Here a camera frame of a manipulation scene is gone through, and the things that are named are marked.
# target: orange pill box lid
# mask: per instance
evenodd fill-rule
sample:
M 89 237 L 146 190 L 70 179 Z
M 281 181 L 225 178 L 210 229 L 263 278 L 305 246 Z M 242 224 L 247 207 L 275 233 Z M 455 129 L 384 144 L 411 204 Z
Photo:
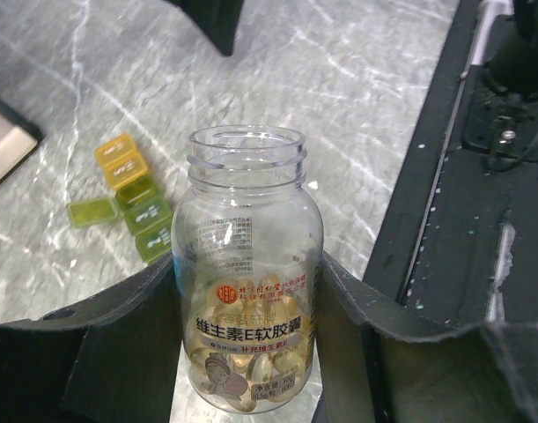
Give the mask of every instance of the orange pill box lid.
M 134 138 L 130 134 L 121 134 L 97 148 L 94 151 L 94 156 L 100 167 L 105 169 L 131 152 L 137 152 Z
M 135 151 L 117 160 L 104 170 L 104 177 L 112 189 L 120 189 L 147 174 L 149 168 L 142 155 Z

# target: bottle mouth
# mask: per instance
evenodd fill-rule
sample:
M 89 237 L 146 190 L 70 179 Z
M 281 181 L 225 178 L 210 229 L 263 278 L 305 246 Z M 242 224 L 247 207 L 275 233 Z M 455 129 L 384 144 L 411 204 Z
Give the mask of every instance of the bottle mouth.
M 188 177 L 192 183 L 226 188 L 301 183 L 302 160 L 307 155 L 305 141 L 304 135 L 295 130 L 264 125 L 198 130 L 190 135 L 193 153 L 187 157 L 191 165 Z

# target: bottle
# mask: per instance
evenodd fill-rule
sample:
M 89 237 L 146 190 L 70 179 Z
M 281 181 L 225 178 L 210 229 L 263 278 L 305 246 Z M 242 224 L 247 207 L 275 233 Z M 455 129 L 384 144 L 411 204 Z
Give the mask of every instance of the bottle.
M 190 136 L 173 216 L 188 377 L 228 412 L 290 401 L 312 369 L 321 214 L 302 189 L 305 137 L 267 126 Z

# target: gray marble tabletop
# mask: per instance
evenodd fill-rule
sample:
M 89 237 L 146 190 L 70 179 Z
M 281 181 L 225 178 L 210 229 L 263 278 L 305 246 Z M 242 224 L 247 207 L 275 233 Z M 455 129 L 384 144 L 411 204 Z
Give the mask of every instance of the gray marble tabletop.
M 0 0 L 0 97 L 48 134 L 0 187 L 0 322 L 37 319 L 143 269 L 123 223 L 75 229 L 108 195 L 93 150 L 134 136 L 176 204 L 187 136 L 227 123 L 304 132 L 325 248 L 361 277 L 457 0 L 246 0 L 222 57 L 161 0 Z M 172 422 L 308 422 L 319 369 L 285 407 L 235 417 L 179 372 Z

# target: black pointed object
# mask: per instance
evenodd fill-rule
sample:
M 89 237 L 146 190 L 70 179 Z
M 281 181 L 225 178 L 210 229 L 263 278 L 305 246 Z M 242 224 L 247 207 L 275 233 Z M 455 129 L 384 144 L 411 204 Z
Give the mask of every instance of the black pointed object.
M 243 0 L 166 1 L 181 8 L 222 55 L 232 55 Z

